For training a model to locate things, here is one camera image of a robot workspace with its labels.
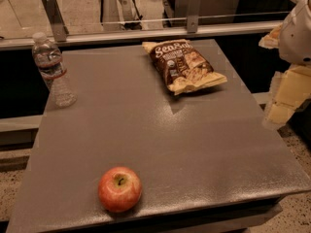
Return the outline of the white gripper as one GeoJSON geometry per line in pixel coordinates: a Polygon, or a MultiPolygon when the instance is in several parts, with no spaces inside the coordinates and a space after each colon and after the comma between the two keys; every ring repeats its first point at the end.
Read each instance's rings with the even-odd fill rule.
{"type": "Polygon", "coordinates": [[[310,0],[299,0],[283,24],[259,40],[259,46],[269,50],[279,48],[280,58],[292,63],[286,72],[274,74],[264,109],[262,125],[277,130],[311,97],[310,0]]]}

